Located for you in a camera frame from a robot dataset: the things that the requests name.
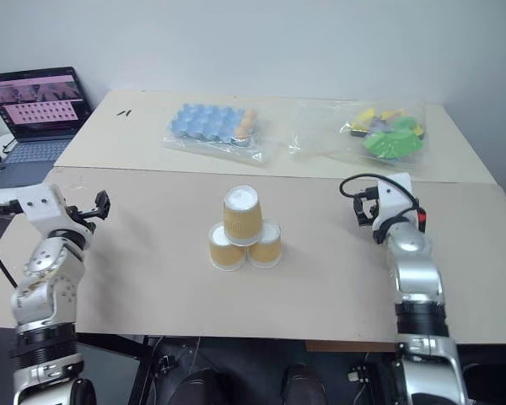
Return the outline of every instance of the egg carton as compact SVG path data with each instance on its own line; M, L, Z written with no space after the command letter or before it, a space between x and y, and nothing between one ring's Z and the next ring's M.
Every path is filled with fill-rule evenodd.
M220 105L184 104L170 123L180 138L248 146L255 133L256 111Z

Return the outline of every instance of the laptop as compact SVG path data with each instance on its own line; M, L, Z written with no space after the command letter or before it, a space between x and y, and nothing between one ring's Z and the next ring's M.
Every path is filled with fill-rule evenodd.
M42 182L91 112L72 67L0 73L0 116L17 141L0 188Z

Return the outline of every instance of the laptop screen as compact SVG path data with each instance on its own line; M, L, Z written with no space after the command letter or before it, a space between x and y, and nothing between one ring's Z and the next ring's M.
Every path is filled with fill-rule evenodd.
M72 67L0 74L0 116L20 141L71 138L91 112Z

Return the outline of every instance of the table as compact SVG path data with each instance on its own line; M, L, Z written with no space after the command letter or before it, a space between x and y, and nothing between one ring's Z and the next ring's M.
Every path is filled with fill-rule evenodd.
M336 180L55 168L48 181L79 207L92 206L101 189L111 198L87 252L80 332L393 342L385 248L358 228ZM224 193L241 183L259 192L265 216L282 226L278 267L224 273L209 262L207 232L221 220ZM502 189L418 181L414 192L428 210L452 336L506 343ZM10 225L0 254L14 277L39 238L23 216ZM0 327L14 325L10 295L0 273Z
M291 157L288 129L293 125L293 115L301 101L283 97L112 90L56 166L332 179L364 171L384 175L401 171L401 168L351 155L345 156L344 161L324 156ZM164 148L162 138L166 128L186 102L255 108L264 120L264 131L279 139L273 158L267 166L258 167ZM329 100L307 102L314 108ZM129 116L117 115L128 110L132 110ZM427 129L429 157L418 167L403 169L411 171L415 181L495 182L441 105L428 105Z

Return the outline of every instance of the paper cup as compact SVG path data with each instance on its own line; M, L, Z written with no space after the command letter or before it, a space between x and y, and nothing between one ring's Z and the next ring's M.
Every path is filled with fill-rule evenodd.
M250 246L262 235L262 212L259 196L251 186L229 190L223 202L225 235L233 245Z
M281 228L273 221L265 220L261 239L247 248L247 257L255 267L270 268L281 259Z
M245 248L234 246L225 236L223 222L215 224L208 234L210 258L219 270L231 272L244 264Z

